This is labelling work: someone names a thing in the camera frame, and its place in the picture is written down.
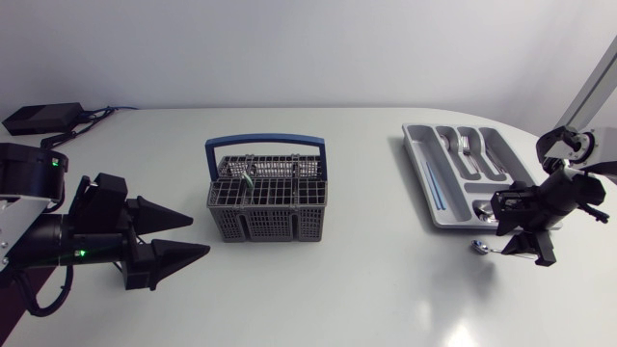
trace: blue handle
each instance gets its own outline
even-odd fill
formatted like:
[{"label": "blue handle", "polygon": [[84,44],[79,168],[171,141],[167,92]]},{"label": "blue handle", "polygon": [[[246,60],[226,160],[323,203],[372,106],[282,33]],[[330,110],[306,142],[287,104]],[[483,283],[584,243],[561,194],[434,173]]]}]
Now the blue handle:
[{"label": "blue handle", "polygon": [[216,139],[210,139],[205,142],[205,156],[208,160],[208,169],[210,170],[210,179],[214,182],[219,179],[219,171],[216,167],[216,157],[214,148],[250,144],[250,143],[285,143],[295,145],[306,145],[319,147],[319,157],[321,158],[321,178],[328,180],[328,170],[326,167],[326,143],[324,139],[294,134],[245,134],[224,136]]}]

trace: power adapter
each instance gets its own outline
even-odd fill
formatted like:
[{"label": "power adapter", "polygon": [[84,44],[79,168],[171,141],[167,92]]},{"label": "power adapter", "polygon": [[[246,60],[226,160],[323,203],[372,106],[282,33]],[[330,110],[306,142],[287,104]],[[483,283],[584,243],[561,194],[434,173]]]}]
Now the power adapter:
[{"label": "power adapter", "polygon": [[2,121],[11,135],[69,132],[84,112],[79,102],[24,106]]}]

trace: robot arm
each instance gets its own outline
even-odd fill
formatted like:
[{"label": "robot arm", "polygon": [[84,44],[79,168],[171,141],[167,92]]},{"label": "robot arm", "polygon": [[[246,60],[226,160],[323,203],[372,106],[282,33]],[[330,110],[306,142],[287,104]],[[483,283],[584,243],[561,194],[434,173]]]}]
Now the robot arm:
[{"label": "robot arm", "polygon": [[[190,226],[193,219],[145,200],[127,199],[123,178],[83,176],[68,214],[53,214],[64,200],[67,158],[58,152],[0,144],[0,286],[13,281],[30,313],[46,316],[70,290],[72,266],[120,262],[124,286],[149,287],[209,252],[209,247],[139,235]],[[50,202],[56,203],[47,208]],[[25,269],[67,266],[63,292],[40,308]]]},{"label": "robot arm", "polygon": [[601,174],[617,184],[617,128],[599,127],[578,133],[569,126],[558,127],[538,140],[536,151],[543,169],[552,174],[552,163],[568,160],[568,167],[584,173]]},{"label": "robot arm", "polygon": [[502,253],[537,254],[536,264],[550,266],[556,261],[550,227],[577,208],[596,221],[607,223],[609,216],[591,206],[603,203],[605,196],[603,185],[593,174],[616,181],[617,153],[612,145],[616,141],[614,128],[578,133],[572,127],[560,126],[542,136],[536,151],[549,178],[532,187],[514,182],[509,190],[495,192],[491,199],[499,220],[497,235],[505,235],[516,227],[523,229]]}]

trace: metal arm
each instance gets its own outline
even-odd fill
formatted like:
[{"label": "metal arm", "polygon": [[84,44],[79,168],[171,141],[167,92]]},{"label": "metal arm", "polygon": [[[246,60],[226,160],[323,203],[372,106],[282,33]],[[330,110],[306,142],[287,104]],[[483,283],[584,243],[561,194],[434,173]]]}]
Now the metal arm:
[{"label": "metal arm", "polygon": [[610,44],[596,69],[591,73],[555,128],[567,125],[581,130],[596,116],[617,87],[616,62],[617,37]]}]

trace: fork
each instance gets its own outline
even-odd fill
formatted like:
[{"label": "fork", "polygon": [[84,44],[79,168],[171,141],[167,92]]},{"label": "fork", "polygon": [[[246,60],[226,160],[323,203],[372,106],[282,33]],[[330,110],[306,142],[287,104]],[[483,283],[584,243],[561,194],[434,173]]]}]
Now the fork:
[{"label": "fork", "polygon": [[471,156],[471,148],[469,147],[469,136],[461,136],[461,147],[463,148],[463,154],[465,155],[465,157],[467,157],[469,163],[473,166],[475,171],[480,174],[480,168],[478,167],[478,163],[475,161],[475,158]]}]

